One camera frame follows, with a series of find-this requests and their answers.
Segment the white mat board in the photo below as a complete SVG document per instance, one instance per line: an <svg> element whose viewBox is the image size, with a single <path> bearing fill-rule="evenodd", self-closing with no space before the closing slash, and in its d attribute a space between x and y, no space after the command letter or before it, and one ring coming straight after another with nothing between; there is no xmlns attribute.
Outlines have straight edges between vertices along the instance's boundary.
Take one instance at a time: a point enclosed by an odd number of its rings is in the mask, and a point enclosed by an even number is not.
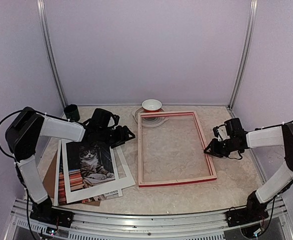
<svg viewBox="0 0 293 240"><path fill-rule="evenodd" d="M124 176L122 178L120 178L119 174L118 174L114 150L101 143L101 144L99 144L99 146L101 145L101 146L108 148L111 153L115 180L104 182L102 184L98 184L93 187L84 188L84 189L77 190L77 191L71 191L70 180L69 180L69 169L68 169L69 168L68 167L68 157L67 157L67 155L68 155L67 153L69 151L67 151L67 149L66 149L66 144L68 144L68 143L77 143L77 142L73 142L73 141L69 141L69 140L65 140L65 139L63 139L61 141L62 159L63 159L63 174L64 174L64 184L65 184L65 193L66 193L67 203L72 203L72 202L88 199L90 197L103 195L103 194L106 194L106 193L109 193L112 191L116 191L116 190L122 190L122 189L125 189L128 187L134 186L136 184L135 180L131 174L130 168L124 158L124 155L122 153L121 148L117 147L116 150L117 150L117 155L119 157L120 165L122 166L122 171L124 172ZM82 145L89 146L89 145L84 144L82 142L78 142L78 143L80 143L81 146Z"/></svg>

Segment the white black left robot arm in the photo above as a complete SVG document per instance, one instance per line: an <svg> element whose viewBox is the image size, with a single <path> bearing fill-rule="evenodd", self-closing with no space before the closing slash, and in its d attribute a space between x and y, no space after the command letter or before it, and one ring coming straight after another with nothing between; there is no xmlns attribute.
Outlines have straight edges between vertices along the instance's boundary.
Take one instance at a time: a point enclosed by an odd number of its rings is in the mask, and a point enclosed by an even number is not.
<svg viewBox="0 0 293 240"><path fill-rule="evenodd" d="M119 125L120 117L97 108L92 117L84 122L62 119L39 112L29 106L15 111L17 117L5 132L10 157L21 183L32 202L32 212L50 223L57 217L53 203L41 181L37 164L36 148L40 137L83 142L105 143L115 148L134 139L135 134L126 126Z"/></svg>

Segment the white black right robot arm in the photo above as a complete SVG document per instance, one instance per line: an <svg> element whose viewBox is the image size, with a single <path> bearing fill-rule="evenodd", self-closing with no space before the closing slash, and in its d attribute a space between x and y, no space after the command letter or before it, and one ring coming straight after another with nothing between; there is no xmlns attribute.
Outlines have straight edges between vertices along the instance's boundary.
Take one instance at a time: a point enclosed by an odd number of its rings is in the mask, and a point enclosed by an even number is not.
<svg viewBox="0 0 293 240"><path fill-rule="evenodd" d="M213 133L214 138L204 149L207 155L229 158L233 152L241 155L251 150L260 161L276 164L267 181L247 198L242 218L253 222L273 198L293 184L293 120L246 131L239 118L231 118L214 127Z"/></svg>

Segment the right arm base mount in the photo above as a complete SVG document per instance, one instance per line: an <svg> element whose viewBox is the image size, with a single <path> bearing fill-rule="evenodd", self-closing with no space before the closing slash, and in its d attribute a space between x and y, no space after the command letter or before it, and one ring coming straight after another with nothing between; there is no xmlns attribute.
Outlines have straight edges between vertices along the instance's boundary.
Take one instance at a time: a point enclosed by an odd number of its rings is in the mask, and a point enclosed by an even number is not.
<svg viewBox="0 0 293 240"><path fill-rule="evenodd" d="M266 210L258 213L257 215L247 214L247 208L234 208L231 207L226 213L226 221L229 228L240 225L245 225L257 221L265 220L269 217L269 213Z"/></svg>

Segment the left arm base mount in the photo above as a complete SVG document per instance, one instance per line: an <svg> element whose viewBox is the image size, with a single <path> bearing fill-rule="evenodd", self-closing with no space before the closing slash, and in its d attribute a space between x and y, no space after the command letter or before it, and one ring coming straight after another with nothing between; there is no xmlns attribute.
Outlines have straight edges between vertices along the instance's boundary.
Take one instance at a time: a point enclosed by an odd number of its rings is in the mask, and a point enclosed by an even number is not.
<svg viewBox="0 0 293 240"><path fill-rule="evenodd" d="M50 206L34 204L30 218L42 223L55 225L56 227L70 228L73 222L74 213L67 210L60 210Z"/></svg>

